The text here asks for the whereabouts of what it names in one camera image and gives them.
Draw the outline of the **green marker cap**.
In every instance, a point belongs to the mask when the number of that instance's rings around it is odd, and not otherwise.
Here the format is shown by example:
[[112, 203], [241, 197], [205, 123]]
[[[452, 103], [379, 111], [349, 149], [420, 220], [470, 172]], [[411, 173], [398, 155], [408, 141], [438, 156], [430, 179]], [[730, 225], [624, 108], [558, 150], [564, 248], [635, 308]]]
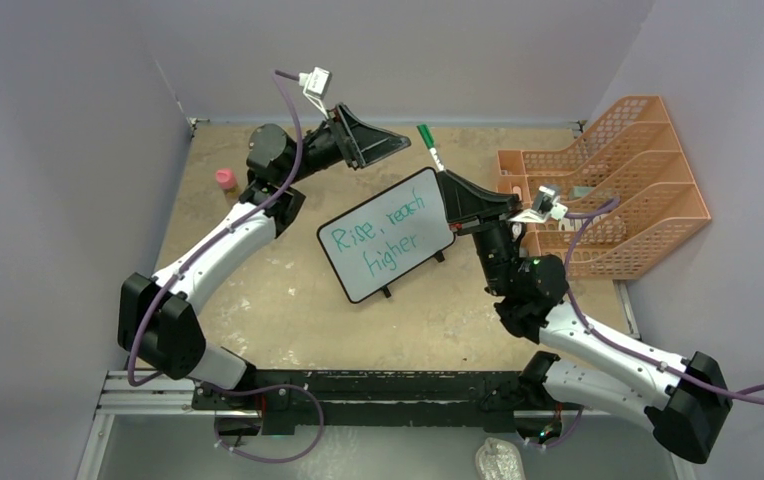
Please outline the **green marker cap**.
[[426, 124], [419, 124], [417, 126], [418, 133], [427, 149], [433, 149], [435, 147], [434, 137], [430, 131], [430, 128]]

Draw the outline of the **green whiteboard marker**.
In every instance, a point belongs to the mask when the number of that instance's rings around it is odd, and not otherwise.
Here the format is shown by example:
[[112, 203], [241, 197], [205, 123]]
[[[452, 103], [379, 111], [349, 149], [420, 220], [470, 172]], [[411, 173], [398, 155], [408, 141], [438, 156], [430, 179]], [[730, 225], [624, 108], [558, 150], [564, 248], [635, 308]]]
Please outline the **green whiteboard marker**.
[[436, 143], [434, 140], [434, 137], [431, 133], [431, 130], [428, 125], [426, 124], [419, 124], [417, 126], [418, 133], [421, 136], [421, 139], [429, 152], [434, 164], [436, 165], [436, 168], [438, 171], [444, 171], [446, 169], [444, 162], [442, 161], [440, 154], [436, 148]]

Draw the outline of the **small whiteboard black frame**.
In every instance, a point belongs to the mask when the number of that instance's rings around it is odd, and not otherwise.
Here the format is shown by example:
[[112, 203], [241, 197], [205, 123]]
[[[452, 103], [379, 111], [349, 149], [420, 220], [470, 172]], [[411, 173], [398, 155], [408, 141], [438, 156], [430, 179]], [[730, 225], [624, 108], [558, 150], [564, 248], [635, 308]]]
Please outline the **small whiteboard black frame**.
[[358, 304], [430, 259], [455, 237], [436, 179], [423, 168], [322, 224], [319, 245], [348, 301]]

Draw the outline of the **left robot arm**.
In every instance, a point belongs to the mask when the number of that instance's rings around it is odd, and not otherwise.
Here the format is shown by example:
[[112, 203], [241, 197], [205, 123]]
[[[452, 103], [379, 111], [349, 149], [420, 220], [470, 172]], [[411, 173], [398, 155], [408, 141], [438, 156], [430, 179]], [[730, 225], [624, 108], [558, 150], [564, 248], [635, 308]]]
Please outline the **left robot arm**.
[[207, 342], [197, 318], [216, 290], [296, 219], [305, 197], [294, 183], [335, 164], [367, 168], [410, 147], [408, 137], [359, 120], [339, 103], [314, 130], [291, 137], [276, 124], [249, 138], [247, 183], [223, 220], [159, 271], [131, 274], [121, 286], [117, 343], [174, 379], [217, 388], [230, 408], [255, 399], [255, 367]]

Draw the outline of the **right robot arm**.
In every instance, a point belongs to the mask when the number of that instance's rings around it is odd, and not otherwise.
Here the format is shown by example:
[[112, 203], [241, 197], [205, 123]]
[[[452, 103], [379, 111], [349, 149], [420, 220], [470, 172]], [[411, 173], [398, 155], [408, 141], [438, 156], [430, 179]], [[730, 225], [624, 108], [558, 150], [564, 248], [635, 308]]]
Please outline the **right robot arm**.
[[652, 347], [584, 314], [560, 257], [521, 254], [511, 227], [522, 210], [517, 196], [450, 170], [436, 179], [450, 230], [474, 241], [501, 324], [548, 348], [525, 368], [522, 399], [534, 407], [553, 401], [620, 416], [670, 453], [706, 463], [733, 406], [723, 394], [719, 363], [700, 351], [685, 357]]

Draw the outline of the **pink cap bottle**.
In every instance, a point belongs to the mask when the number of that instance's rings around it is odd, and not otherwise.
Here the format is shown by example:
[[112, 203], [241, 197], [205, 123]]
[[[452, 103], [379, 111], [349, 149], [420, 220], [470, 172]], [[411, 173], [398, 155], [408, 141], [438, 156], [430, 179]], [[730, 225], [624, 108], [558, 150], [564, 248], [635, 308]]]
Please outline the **pink cap bottle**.
[[228, 202], [236, 202], [241, 189], [234, 171], [230, 168], [221, 168], [215, 172], [215, 181]]

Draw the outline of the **orange plastic file organizer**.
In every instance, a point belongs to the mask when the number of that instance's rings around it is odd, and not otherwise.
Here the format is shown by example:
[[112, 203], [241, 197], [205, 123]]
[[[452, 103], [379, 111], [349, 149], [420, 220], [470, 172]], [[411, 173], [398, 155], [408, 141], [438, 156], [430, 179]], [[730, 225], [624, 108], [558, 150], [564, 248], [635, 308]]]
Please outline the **orange plastic file organizer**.
[[711, 221], [655, 95], [620, 98], [563, 149], [500, 150], [496, 172], [524, 206], [557, 188], [568, 216], [527, 225], [523, 246], [568, 258], [571, 278], [638, 279]]

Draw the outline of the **clear plastic bag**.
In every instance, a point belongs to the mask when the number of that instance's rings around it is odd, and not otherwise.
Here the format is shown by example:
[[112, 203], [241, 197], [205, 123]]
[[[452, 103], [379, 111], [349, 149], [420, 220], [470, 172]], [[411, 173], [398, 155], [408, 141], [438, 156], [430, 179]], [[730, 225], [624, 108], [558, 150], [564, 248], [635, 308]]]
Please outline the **clear plastic bag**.
[[475, 454], [475, 468], [482, 480], [524, 480], [517, 446], [506, 440], [487, 438]]

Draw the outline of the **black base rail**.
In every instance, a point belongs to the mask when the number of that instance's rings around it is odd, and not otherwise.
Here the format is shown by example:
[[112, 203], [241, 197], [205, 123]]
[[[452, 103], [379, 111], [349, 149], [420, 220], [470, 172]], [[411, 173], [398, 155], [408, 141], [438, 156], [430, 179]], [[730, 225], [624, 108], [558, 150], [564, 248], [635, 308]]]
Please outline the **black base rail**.
[[574, 403], [558, 404], [519, 371], [372, 371], [372, 370], [258, 370], [231, 393], [211, 386], [197, 387], [196, 409], [224, 401], [229, 409], [251, 409], [265, 435], [291, 435], [298, 426], [325, 425], [325, 417], [339, 403], [382, 403], [393, 400], [447, 400], [451, 410], [442, 413], [506, 413], [520, 404], [550, 412], [548, 424], [558, 413], [573, 415]]

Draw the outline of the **aluminium frame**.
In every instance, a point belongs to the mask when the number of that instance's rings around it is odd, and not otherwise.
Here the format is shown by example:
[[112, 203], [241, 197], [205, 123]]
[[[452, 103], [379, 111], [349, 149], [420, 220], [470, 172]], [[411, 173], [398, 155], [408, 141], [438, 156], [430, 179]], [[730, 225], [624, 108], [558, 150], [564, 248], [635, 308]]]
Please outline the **aluminium frame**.
[[[229, 409], [224, 401], [213, 407], [196, 409], [200, 397], [192, 380], [171, 380], [165, 376], [153, 380], [143, 387], [128, 384], [122, 371], [107, 373], [90, 439], [83, 454], [77, 476], [80, 479], [125, 479], [142, 473], [147, 478], [156, 478], [161, 460], [149, 460], [145, 454], [148, 447], [157, 445], [155, 438], [135, 440], [132, 447], [124, 446], [127, 435], [126, 425], [143, 428], [160, 417], [166, 422], [180, 423], [185, 418], [229, 418], [248, 424], [256, 416], [251, 409]], [[482, 429], [489, 437], [515, 439], [511, 427], [527, 435], [534, 435], [540, 426], [549, 422], [550, 412], [520, 404], [518, 409], [506, 413], [479, 413], [466, 415], [453, 413], [448, 420], [442, 413], [453, 407], [451, 401], [441, 400], [393, 400], [382, 403], [339, 403], [335, 412], [325, 417], [325, 432], [314, 450], [313, 458], [321, 457], [328, 464], [334, 462], [329, 452], [335, 446], [371, 429], [391, 433], [395, 429], [415, 433], [417, 431], [436, 432], [440, 429], [469, 430]]]

